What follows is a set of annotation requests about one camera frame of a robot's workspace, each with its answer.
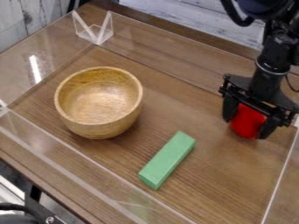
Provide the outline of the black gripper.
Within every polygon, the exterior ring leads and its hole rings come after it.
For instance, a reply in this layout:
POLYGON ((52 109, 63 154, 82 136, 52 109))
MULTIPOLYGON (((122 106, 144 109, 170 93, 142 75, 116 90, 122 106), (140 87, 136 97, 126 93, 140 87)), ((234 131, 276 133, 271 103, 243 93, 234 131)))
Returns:
POLYGON ((222 115, 226 122, 234 118, 239 104, 246 104, 266 116, 266 122, 259 130, 259 139, 267 139, 276 127, 288 127, 299 114, 299 105, 284 95, 280 87, 272 87, 262 82, 254 84, 254 79, 234 74, 223 76, 219 87, 223 97, 222 115))

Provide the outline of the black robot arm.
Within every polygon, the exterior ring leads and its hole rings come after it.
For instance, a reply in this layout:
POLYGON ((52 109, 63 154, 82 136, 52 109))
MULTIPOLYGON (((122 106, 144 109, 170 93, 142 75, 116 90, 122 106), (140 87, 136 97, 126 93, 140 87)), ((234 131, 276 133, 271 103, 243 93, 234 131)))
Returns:
POLYGON ((227 73, 219 88, 222 115, 236 134, 266 139, 288 126, 299 104, 282 90, 292 66, 299 66, 299 0, 220 0, 234 23, 242 27, 266 23, 263 49, 251 77, 227 73))

